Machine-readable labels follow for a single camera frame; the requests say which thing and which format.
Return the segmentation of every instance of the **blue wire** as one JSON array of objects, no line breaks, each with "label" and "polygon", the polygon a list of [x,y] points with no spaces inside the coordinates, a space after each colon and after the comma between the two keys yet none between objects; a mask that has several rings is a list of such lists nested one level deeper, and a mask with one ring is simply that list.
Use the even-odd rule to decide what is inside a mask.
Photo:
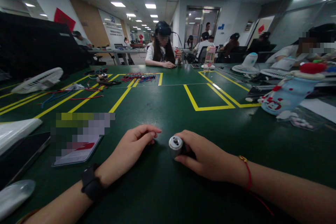
[{"label": "blue wire", "polygon": [[62,94],[61,96],[57,96],[57,97],[55,97],[54,99],[52,99],[52,97],[54,97],[54,95],[55,95],[55,93],[54,93],[48,100],[46,100],[46,101],[44,101],[44,102],[42,103],[41,108],[43,109],[45,103],[47,103],[47,102],[51,102],[51,101],[54,101],[54,100],[56,100],[56,99],[58,99],[58,98],[60,98],[60,97],[63,97],[63,96],[65,96],[65,95],[69,94],[71,91],[72,91],[72,89],[69,90],[68,92],[66,92],[65,94]]}]

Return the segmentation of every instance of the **left hand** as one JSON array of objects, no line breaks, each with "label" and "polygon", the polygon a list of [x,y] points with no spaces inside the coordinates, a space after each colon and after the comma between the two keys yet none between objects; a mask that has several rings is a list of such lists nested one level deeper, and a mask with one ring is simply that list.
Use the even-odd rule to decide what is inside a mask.
[{"label": "left hand", "polygon": [[157,133],[162,130],[143,124],[128,130],[120,140],[113,153],[96,170],[96,177],[104,187],[110,186],[114,181],[124,175],[136,163],[147,145],[154,144]]}]

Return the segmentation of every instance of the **red banner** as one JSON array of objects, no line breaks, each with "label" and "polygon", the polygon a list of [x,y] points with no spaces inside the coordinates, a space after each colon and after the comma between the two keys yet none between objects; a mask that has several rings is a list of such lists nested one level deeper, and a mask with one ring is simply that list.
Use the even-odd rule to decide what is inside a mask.
[{"label": "red banner", "polygon": [[71,32],[73,32],[76,24],[75,20],[73,20],[71,17],[69,17],[67,14],[65,14],[58,8],[56,8],[54,22],[66,24]]}]

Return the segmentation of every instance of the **black watch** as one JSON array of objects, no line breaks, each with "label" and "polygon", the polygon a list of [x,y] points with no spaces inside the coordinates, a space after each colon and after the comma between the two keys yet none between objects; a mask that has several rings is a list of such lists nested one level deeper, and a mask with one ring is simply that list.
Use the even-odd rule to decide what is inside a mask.
[{"label": "black watch", "polygon": [[95,170],[98,167],[99,165],[95,163],[82,172],[83,187],[81,192],[86,193],[92,201],[99,200],[105,193],[99,178],[95,176]]}]

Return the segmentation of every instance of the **green table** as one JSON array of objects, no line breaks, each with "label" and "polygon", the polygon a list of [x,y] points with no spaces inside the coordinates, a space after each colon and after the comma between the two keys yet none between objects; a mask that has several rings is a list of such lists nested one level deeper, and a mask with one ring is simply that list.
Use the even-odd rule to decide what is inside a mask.
[{"label": "green table", "polygon": [[[225,66],[224,70],[229,71],[229,65]],[[55,150],[48,147],[22,177],[36,181],[34,193],[4,223],[13,223],[49,203],[77,182],[86,166],[102,163],[123,134],[139,124],[153,124],[162,129],[156,144],[145,148],[135,166],[112,186],[111,193],[86,212],[80,223],[272,223],[262,204],[242,188],[208,181],[170,158],[168,140],[183,129],[206,137],[231,154],[336,188],[335,131],[322,127],[311,132],[278,123],[258,105],[245,101],[250,86],[234,79],[243,78],[220,69],[203,74],[201,69],[193,69],[188,64],[174,69],[144,65],[108,69],[112,74],[110,79],[119,74],[115,80],[122,74],[138,71],[157,72],[158,78],[153,82],[122,83],[104,89],[104,97],[85,103],[67,100],[69,96],[65,96],[47,103],[44,110],[37,104],[48,95],[5,96],[11,88],[1,88],[14,83],[0,86],[1,107],[7,106],[0,110],[0,121],[39,117],[43,125],[36,133],[50,130],[55,113],[116,113],[110,134],[103,138],[88,163],[53,168],[50,160]],[[53,89],[83,78],[84,72],[72,74]],[[79,81],[84,86],[87,82],[88,78]],[[74,98],[89,95],[92,92],[82,91]],[[294,222],[269,205],[277,218]]]}]

